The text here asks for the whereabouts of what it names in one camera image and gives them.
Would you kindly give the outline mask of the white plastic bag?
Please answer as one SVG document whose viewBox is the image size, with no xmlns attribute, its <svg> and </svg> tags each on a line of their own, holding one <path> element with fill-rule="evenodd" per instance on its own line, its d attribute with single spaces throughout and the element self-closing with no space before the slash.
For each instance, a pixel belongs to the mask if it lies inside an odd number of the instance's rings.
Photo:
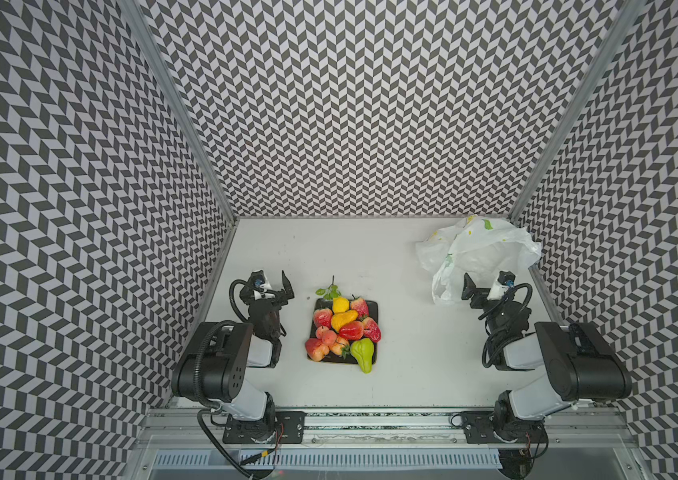
<svg viewBox="0 0 678 480">
<path fill-rule="evenodd" d="M 499 284 L 502 271 L 520 273 L 542 257 L 542 244 L 525 228 L 502 218 L 470 215 L 438 229 L 415 245 L 421 266 L 432 275 L 431 297 L 440 306 L 462 299 L 464 275 L 498 300 L 507 291 Z"/>
</svg>

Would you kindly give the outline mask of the yellow fake pear with leaves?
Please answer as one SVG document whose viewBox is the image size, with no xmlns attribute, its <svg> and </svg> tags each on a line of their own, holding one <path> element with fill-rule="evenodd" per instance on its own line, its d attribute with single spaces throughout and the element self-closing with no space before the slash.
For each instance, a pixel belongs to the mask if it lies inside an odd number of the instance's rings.
<svg viewBox="0 0 678 480">
<path fill-rule="evenodd" d="M 332 313 L 344 313 L 350 309 L 350 300 L 342 294 L 334 277 L 329 285 L 315 291 L 316 310 L 328 309 Z"/>
</svg>

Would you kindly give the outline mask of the orange yellow fake fruit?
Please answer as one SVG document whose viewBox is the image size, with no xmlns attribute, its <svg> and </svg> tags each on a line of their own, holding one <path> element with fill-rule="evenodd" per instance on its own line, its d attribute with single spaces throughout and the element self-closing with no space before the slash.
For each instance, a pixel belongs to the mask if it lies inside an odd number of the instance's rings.
<svg viewBox="0 0 678 480">
<path fill-rule="evenodd" d="M 356 321 L 357 318 L 358 312 L 352 309 L 342 313 L 335 313 L 331 318 L 331 328 L 339 332 L 345 325 Z"/>
</svg>

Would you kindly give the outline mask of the red fake strawberry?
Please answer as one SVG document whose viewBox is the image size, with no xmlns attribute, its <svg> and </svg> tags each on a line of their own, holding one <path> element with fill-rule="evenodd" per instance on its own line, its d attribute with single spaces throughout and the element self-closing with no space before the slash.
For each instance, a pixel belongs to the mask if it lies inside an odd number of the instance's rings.
<svg viewBox="0 0 678 480">
<path fill-rule="evenodd" d="M 322 361 L 331 353 L 330 348 L 317 338 L 308 339 L 305 342 L 305 350 L 308 357 L 315 362 Z"/>
</svg>

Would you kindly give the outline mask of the red strawberry shaped fake fruit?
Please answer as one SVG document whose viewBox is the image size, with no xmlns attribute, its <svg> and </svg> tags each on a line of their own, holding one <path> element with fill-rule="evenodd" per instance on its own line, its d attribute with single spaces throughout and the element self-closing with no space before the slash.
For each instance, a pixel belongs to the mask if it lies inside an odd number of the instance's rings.
<svg viewBox="0 0 678 480">
<path fill-rule="evenodd" d="M 358 314 L 360 319 L 364 319 L 370 315 L 368 303 L 362 297 L 354 298 L 350 304 L 350 309 Z"/>
</svg>

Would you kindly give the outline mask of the dark red fake fruit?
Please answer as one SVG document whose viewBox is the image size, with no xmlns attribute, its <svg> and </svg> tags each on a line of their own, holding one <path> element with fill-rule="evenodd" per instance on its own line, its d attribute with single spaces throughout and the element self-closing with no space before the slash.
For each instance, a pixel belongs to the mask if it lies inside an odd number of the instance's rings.
<svg viewBox="0 0 678 480">
<path fill-rule="evenodd" d="M 348 341 L 357 341 L 364 336 L 364 327 L 360 321 L 352 321 L 341 327 L 339 335 Z"/>
</svg>

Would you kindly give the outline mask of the red yellow fake apple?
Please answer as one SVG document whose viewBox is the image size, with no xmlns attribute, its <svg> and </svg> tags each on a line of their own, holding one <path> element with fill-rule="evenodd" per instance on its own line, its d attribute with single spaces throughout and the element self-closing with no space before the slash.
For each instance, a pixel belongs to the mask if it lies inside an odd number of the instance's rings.
<svg viewBox="0 0 678 480">
<path fill-rule="evenodd" d="M 366 317 L 362 321 L 363 336 L 374 343 L 381 341 L 382 333 L 378 323 L 371 317 Z"/>
</svg>

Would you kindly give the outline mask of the green fake fruit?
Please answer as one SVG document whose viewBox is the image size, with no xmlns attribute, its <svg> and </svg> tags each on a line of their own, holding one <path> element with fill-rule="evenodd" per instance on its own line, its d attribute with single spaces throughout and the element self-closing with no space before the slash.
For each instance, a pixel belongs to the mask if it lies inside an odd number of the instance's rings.
<svg viewBox="0 0 678 480">
<path fill-rule="evenodd" d="M 350 346 L 350 354 L 356 360 L 364 374 L 372 372 L 375 344 L 371 339 L 362 338 L 354 341 Z"/>
</svg>

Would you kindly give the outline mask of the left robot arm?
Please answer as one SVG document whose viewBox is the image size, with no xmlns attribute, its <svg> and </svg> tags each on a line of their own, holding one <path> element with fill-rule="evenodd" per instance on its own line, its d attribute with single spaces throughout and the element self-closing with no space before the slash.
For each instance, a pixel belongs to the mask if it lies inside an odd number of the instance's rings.
<svg viewBox="0 0 678 480">
<path fill-rule="evenodd" d="M 198 326 L 172 373 L 174 396 L 228 416 L 228 443 L 269 443 L 280 432 L 272 395 L 253 386 L 246 373 L 273 369 L 279 361 L 287 335 L 280 311 L 295 298 L 285 274 L 281 283 L 274 289 L 262 270 L 232 281 L 228 298 L 236 318 Z"/>
</svg>

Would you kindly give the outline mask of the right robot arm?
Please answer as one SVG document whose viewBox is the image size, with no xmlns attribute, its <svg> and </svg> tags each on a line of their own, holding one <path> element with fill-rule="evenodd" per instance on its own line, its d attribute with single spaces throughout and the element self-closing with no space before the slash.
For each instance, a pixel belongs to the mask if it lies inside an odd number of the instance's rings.
<svg viewBox="0 0 678 480">
<path fill-rule="evenodd" d="M 632 379 L 625 363 L 591 323 L 530 321 L 533 287 L 510 271 L 491 288 L 464 275 L 461 297 L 480 311 L 487 334 L 481 364 L 499 372 L 539 371 L 529 384 L 502 392 L 488 411 L 459 414 L 470 444 L 545 443 L 545 420 L 584 403 L 625 399 Z"/>
</svg>

